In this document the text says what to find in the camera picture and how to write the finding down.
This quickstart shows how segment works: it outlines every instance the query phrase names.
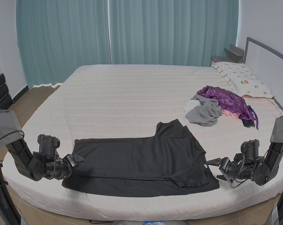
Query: bed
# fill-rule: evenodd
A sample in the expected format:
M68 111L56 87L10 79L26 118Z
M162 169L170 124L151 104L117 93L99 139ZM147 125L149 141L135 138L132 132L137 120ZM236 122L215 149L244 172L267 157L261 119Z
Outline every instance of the bed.
M207 151L206 159L240 152L242 142L259 139L260 155L268 149L274 120L283 114L283 58L255 40L247 40L245 62L270 87L276 102L246 97L259 117L259 130L246 128L239 119L221 116L216 125L190 124L184 106L206 85L232 91L212 67L170 65L89 65L79 67L35 111L23 127L31 151L38 151L37 136L56 136L61 157L71 153L75 139L153 136L158 122L179 119ZM3 175L11 187L32 205L71 217L94 220L185 220L214 217L275 197L283 189L283 158L277 176L264 186L247 181L231 189L220 188L183 196L149 198L86 194L61 186L61 181L34 182L20 175L6 155ZM214 176L221 174L211 167Z

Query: wall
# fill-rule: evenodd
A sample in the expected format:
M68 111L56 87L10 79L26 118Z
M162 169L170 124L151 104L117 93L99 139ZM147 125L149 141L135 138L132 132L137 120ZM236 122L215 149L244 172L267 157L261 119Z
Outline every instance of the wall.
M239 0L237 47L247 37L283 54L283 0Z
M16 35L16 0L0 0L0 73L13 98L26 85Z

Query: black baseboard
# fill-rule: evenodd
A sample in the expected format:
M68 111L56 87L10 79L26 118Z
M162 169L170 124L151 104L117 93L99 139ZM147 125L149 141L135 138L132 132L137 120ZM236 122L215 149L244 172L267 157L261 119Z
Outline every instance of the black baseboard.
M16 103L16 101L19 100L20 97L23 96L28 90L28 86L24 87L17 95L15 95L15 97L12 99L12 102Z

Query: black t-shirt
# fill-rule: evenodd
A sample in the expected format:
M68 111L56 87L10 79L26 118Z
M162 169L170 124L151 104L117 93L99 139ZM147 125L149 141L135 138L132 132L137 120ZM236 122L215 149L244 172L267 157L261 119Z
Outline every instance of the black t-shirt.
M159 122L153 137L75 140L85 159L62 186L117 197L156 197L219 188L205 151L176 119Z

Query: purple fabric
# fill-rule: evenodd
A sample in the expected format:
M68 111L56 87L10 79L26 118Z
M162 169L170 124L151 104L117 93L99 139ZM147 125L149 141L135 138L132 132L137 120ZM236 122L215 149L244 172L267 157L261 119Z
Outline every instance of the purple fabric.
M239 119L241 120L250 120L252 122L256 120L256 128L258 129L258 117L256 113L251 106L247 106L245 100L237 94L219 87L214 88L211 86L204 87L202 90L198 91L197 94L210 99L216 99L222 109L233 113L239 112L241 114Z

